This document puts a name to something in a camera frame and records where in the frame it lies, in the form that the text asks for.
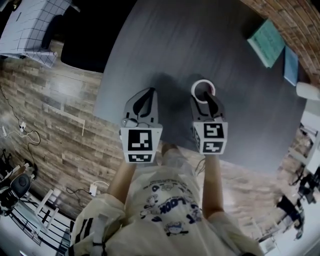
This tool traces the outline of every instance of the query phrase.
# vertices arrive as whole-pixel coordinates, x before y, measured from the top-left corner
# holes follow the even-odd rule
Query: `brick wall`
[[[320,13],[309,0],[241,0],[270,18],[299,56],[311,83],[320,87]]]

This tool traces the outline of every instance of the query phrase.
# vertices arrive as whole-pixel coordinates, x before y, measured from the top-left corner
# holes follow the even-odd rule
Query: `table top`
[[[70,0],[23,0],[13,11],[0,38],[0,53],[38,50],[54,16],[63,14]]]
[[[120,124],[126,102],[155,87],[161,139],[196,151],[190,88],[208,79],[229,123],[221,159],[275,173],[306,101],[283,78],[283,54],[265,68],[248,44],[262,22],[239,0],[137,1],[109,56],[94,115]]]

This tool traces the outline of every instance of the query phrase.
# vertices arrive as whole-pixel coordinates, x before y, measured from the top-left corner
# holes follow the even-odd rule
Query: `white t-shirt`
[[[196,179],[174,168],[136,170],[126,206],[111,195],[93,199],[75,223],[71,237],[72,244],[77,242],[72,248],[75,255],[90,254],[94,230],[84,220],[99,214],[123,221],[122,227],[105,243],[108,256],[238,256],[240,252],[264,255],[258,242],[246,237],[228,214],[219,212],[205,219],[199,208]]]

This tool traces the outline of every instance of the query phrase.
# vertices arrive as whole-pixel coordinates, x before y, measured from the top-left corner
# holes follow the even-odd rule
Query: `book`
[[[288,46],[285,46],[283,77],[293,86],[297,86],[298,83],[298,65],[298,55]]]
[[[275,64],[285,47],[284,39],[270,19],[267,19],[247,41],[266,68]]]

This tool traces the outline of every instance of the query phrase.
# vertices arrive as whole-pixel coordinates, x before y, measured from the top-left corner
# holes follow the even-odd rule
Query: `white tape roll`
[[[214,84],[213,84],[211,81],[207,80],[207,79],[198,80],[198,81],[196,81],[196,82],[192,85],[192,87],[191,87],[191,95],[195,98],[195,100],[196,100],[197,102],[199,102],[199,103],[201,103],[201,104],[207,104],[207,103],[208,103],[207,101],[201,101],[201,100],[199,100],[199,99],[197,98],[197,96],[196,96],[196,93],[195,93],[196,87],[197,87],[197,85],[200,84],[200,83],[207,83],[207,84],[209,84],[209,86],[211,87],[211,94],[212,94],[213,96],[216,95],[216,88],[215,88]]]

